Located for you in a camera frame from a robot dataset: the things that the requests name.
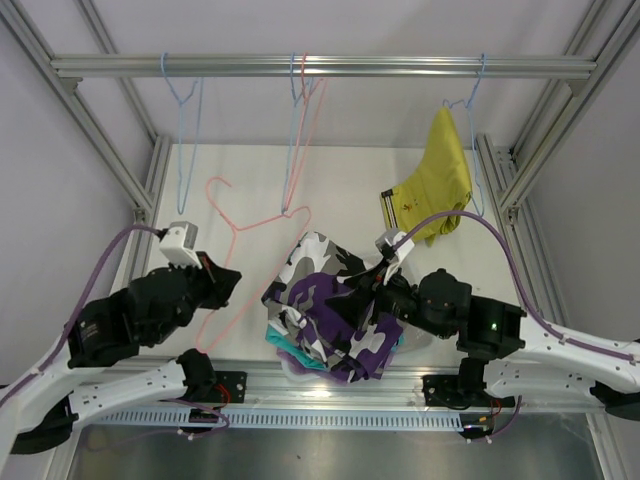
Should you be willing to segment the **light blue wire hanger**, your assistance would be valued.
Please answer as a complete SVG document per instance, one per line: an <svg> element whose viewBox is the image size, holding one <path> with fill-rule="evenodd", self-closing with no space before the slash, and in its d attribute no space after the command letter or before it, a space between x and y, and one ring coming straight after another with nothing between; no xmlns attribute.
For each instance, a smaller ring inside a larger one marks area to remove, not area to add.
<svg viewBox="0 0 640 480"><path fill-rule="evenodd" d="M194 167L196 163L201 122L202 122L202 109L204 100L204 78L194 78L191 81L190 89L185 95L181 95L176 89L174 83L168 75L168 56L167 52L163 52L160 56L160 69L162 78L169 88L169 91L176 102L178 112L178 134L177 134L177 186L176 186L176 213L183 215L186 211L187 202L190 195L191 183L193 178ZM188 156L189 161L186 161L185 145L187 134L187 109L189 102L195 98L196 110L195 110L195 124L194 124L194 140L191 153Z"/></svg>

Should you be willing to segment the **yellow trousers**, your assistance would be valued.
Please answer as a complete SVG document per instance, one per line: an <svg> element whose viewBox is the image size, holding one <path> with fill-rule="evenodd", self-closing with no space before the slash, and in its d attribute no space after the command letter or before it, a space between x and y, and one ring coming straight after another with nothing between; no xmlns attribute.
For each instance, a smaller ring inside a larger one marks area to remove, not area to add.
<svg viewBox="0 0 640 480"><path fill-rule="evenodd" d="M421 161L401 183L383 191L385 226L404 232L438 213L463 211L471 201L472 182L451 110L435 114Z"/></svg>

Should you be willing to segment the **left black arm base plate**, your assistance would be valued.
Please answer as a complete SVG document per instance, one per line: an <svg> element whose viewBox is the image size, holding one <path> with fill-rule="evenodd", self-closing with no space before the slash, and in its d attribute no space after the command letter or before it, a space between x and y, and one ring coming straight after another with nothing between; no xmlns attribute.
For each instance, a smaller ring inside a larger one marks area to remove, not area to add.
<svg viewBox="0 0 640 480"><path fill-rule="evenodd" d="M227 429L231 421L226 408L244 403L246 380L245 372L221 371L203 386L189 386L181 397L167 400L187 409L187 419L178 427L180 434L197 438Z"/></svg>

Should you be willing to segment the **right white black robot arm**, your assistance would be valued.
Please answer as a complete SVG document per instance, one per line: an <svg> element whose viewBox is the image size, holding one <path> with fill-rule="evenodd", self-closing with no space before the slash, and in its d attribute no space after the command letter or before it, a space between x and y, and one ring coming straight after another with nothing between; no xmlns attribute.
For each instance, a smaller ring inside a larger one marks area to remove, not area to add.
<svg viewBox="0 0 640 480"><path fill-rule="evenodd" d="M464 353L454 375L426 375L429 406L452 410L513 406L518 400L592 405L625 420L639 418L639 344L597 339L537 322L520 307L473 294L444 269L410 284L383 278L376 266L346 280L326 305L350 326L365 329L392 317Z"/></svg>

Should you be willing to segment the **blue hanger of yellow trousers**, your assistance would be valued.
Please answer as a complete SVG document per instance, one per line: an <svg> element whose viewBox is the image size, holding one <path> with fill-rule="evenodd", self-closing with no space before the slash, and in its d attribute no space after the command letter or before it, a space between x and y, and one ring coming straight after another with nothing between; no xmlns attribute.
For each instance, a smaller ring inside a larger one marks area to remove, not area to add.
<svg viewBox="0 0 640 480"><path fill-rule="evenodd" d="M485 200L485 192L484 187L480 182L480 164L479 164L479 154L478 154L478 145L476 140L476 126L474 119L474 102L482 82L484 78L484 74L486 71L488 57L485 53L482 53L480 56L480 70L476 74L476 81L473 85L471 93L467 99L459 99L456 101L450 101L448 99L444 99L442 101L442 106L448 109L453 109L457 105L462 105L467 114L467 120L469 124L469 132L470 132L470 141L471 141L471 153L472 160L474 166L474 183L477 188L477 193L479 194L479 198L476 198L475 194L471 195L471 201L475 210L475 213L481 218L484 217L486 212L486 200Z"/></svg>

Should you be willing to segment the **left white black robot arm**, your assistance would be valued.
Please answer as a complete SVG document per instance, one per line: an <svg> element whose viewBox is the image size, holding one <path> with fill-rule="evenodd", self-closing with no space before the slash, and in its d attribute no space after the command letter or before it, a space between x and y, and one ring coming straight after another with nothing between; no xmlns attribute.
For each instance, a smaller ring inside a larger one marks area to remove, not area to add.
<svg viewBox="0 0 640 480"><path fill-rule="evenodd" d="M153 348L189 325L199 309L228 305L240 272L204 252L87 303L31 371L1 390L1 456L30 455L66 442L93 420L152 401L203 401L217 383L204 353L191 348L142 374L105 384L90 379Z"/></svg>

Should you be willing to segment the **pink hanger of camouflage trousers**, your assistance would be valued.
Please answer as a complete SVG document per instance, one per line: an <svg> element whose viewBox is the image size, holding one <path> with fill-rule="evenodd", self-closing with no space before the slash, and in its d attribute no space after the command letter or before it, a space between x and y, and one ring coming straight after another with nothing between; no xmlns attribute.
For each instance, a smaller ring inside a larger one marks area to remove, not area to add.
<svg viewBox="0 0 640 480"><path fill-rule="evenodd" d="M298 233L296 234L294 240L291 243L291 247L293 247L301 239L301 237L304 234L305 230L307 229L307 227L311 223L311 220L313 218L313 214L312 214L311 208L309 206L300 206L300 207L295 208L294 210L287 210L284 213L281 213L279 215L266 218L266 219L261 220L259 222L255 222L255 223L252 223L252 224L249 224L249 225L246 225L246 226L239 226L224 212L224 210L219 206L218 202L213 198L213 194L211 192L211 189L213 187L213 184L216 183L216 182L221 182L224 186L226 186L228 188L231 188L232 184L222 176L210 177L207 180L206 184L205 184L205 195L206 195L206 199L207 199L208 203L214 209L214 211L217 212L220 215L220 217L222 218L224 223L231 230L231 242L230 242L230 245L229 245L225 260L224 260L224 264L223 264L223 266L225 268L228 268L230 266L230 262L231 262L231 260L233 258L233 254L235 253L238 236L241 233L247 232L247 231L251 231L251 230L255 230L255 229L259 228L259 227L262 227L262 226L265 226L265 225L269 225L269 224L274 223L274 222L276 222L278 220L281 220L281 219L290 220L298 213L305 213L306 214L306 220L304 221L303 225L300 227ZM252 296L246 301L246 303L234 315L234 317L231 319L231 321L224 327L222 332L219 333L215 337L215 339L207 346L203 345L202 340L203 340L204 335L206 333L207 327L209 326L211 320L213 319L214 312L211 312L211 313L209 313L209 314L207 314L205 316L205 318L204 318L204 320L203 320L203 322L201 324L201 327L200 327L200 329L198 330L198 333L195 336L195 346L196 346L197 350L200 353L204 353L204 354L211 353L214 350L214 348L217 347L221 343L221 341L224 340L229 335L229 333L231 332L232 328L246 315L246 313L249 311L249 309L259 300L259 298L261 297L262 293L264 292L266 287L269 285L269 283L273 280L273 278L275 277L277 272L278 272L278 270L274 269L269 274L269 276L265 279L263 284L253 292Z"/></svg>

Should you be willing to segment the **blue hanger of purple trousers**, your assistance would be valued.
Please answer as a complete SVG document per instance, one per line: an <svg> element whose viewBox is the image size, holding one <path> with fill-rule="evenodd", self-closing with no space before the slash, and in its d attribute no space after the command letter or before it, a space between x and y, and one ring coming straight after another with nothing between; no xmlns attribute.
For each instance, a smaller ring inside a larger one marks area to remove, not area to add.
<svg viewBox="0 0 640 480"><path fill-rule="evenodd" d="M294 62L296 61L296 59L297 54L295 52L292 52L289 59L289 82L290 93L292 97L292 109L286 154L285 177L281 195L280 212L282 214L287 213L289 210L288 198L293 184L295 148L300 136L299 127L304 125L306 119L306 90L309 86L312 86L314 84L313 80L301 80L300 76L296 77L294 75Z"/></svg>

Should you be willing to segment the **teal trousers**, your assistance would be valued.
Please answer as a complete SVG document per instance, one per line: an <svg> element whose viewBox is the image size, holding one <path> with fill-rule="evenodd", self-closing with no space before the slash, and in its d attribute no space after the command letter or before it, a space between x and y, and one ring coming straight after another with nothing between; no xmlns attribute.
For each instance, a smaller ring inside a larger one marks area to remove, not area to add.
<svg viewBox="0 0 640 480"><path fill-rule="evenodd" d="M316 371L327 370L326 366L322 362L312 358L305 351L293 345L278 329L274 328L271 324L267 326L265 338L268 343L274 345L277 349L282 350L283 352L288 354L301 367Z"/></svg>

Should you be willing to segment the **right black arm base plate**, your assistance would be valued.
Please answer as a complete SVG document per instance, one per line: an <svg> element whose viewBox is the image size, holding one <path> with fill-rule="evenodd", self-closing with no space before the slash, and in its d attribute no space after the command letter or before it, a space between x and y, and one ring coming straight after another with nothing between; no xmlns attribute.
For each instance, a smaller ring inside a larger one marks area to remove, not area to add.
<svg viewBox="0 0 640 480"><path fill-rule="evenodd" d="M491 443L494 436L513 422L522 405L521 397L494 396L479 385L463 387L457 375L425 375L422 385L427 407L459 413L459 435L467 443Z"/></svg>

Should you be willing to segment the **pink hanger of teal trousers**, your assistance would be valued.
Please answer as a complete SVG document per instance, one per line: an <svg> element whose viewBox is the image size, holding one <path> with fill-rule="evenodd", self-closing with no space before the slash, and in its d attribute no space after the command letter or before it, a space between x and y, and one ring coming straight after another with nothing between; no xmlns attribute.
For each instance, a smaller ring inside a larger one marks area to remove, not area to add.
<svg viewBox="0 0 640 480"><path fill-rule="evenodd" d="M294 79L294 61L296 59L297 54L293 52L289 60L289 82L292 97L292 115L287 152L287 169L289 173L293 172L294 163L296 162L296 150L299 148L300 137L304 132L310 100L313 98L315 91L325 83L325 78L301 80L301 88L297 89L296 80Z"/></svg>

